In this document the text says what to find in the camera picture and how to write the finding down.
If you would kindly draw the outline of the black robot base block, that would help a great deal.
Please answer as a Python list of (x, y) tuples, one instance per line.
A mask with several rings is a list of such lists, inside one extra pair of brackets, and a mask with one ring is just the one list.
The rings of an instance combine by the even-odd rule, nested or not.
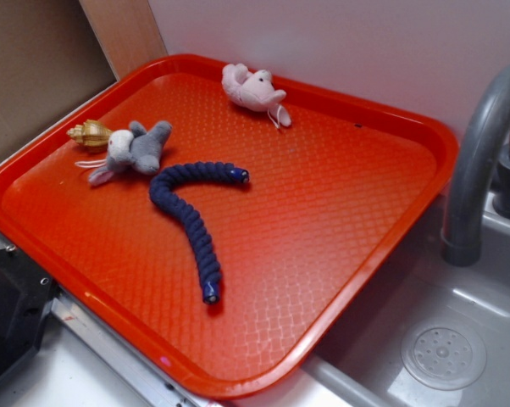
[(57, 286), (13, 244), (0, 249), (0, 380), (38, 353)]

